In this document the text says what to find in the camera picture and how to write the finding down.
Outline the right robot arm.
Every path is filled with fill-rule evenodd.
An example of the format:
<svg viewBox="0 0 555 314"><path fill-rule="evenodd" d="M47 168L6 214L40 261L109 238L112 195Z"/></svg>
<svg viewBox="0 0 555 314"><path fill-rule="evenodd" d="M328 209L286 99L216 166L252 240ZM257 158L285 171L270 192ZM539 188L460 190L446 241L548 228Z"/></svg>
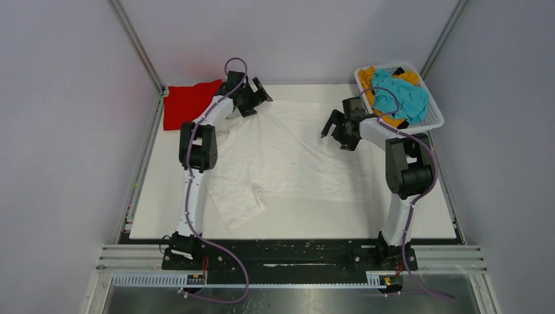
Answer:
<svg viewBox="0 0 555 314"><path fill-rule="evenodd" d="M366 112L360 97L344 99L342 106L342 111L331 112L321 136L331 135L342 150L354 151L361 140L360 123L373 118L373 114ZM356 266L368 264L378 270L403 271L410 258L415 203L435 184L435 164L424 133L394 137L384 144L385 179L391 191L389 212L375 248L353 257Z"/></svg>

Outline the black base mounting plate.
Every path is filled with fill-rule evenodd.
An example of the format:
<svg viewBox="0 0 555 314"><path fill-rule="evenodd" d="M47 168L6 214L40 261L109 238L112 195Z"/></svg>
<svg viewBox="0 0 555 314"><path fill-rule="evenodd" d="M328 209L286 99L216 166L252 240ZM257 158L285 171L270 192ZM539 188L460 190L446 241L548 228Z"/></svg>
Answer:
<svg viewBox="0 0 555 314"><path fill-rule="evenodd" d="M251 285L362 284L367 272L416 271L405 253L377 239L217 239L168 241L163 270L199 271L207 283Z"/></svg>

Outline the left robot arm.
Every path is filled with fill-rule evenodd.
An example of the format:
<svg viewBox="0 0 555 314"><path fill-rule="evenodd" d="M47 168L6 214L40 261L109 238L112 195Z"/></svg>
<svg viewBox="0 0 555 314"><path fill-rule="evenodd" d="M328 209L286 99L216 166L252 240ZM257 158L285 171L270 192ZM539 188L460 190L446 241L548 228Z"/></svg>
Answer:
<svg viewBox="0 0 555 314"><path fill-rule="evenodd" d="M218 160L217 128L232 113L248 117L261 103L271 101L258 77L229 71L207 109L192 122L182 123L178 159L185 172L183 209L164 251L162 269L194 269L206 261L202 227L206 185Z"/></svg>

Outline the folded red t-shirt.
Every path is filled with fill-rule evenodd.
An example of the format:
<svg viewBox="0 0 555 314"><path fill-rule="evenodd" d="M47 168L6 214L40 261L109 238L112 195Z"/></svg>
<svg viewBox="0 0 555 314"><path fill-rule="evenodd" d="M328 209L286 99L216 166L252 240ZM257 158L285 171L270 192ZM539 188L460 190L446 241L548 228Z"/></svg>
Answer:
<svg viewBox="0 0 555 314"><path fill-rule="evenodd" d="M183 122L197 119L211 104L222 82L219 79L192 86L170 86L163 99L163 130L179 130Z"/></svg>

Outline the white plastic basket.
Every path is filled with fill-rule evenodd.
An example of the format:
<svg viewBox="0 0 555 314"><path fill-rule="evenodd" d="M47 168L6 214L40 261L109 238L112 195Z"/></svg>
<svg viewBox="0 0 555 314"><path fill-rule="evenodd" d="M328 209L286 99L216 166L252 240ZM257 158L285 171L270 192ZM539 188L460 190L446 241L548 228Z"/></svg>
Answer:
<svg viewBox="0 0 555 314"><path fill-rule="evenodd" d="M392 127L405 125L406 133L421 133L444 124L433 96L416 68L409 63L368 65L354 70L365 109L384 114Z"/></svg>

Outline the white t-shirt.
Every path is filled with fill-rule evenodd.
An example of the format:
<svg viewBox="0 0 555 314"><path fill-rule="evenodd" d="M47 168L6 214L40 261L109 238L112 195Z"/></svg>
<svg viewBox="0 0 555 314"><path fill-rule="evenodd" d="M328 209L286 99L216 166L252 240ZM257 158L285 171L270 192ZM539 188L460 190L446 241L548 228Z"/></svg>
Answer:
<svg viewBox="0 0 555 314"><path fill-rule="evenodd" d="M225 120L217 131L218 158L207 191L228 228L265 212L264 196L387 212L383 151L364 140L347 151L322 137L332 110L325 103L275 101L252 116Z"/></svg>

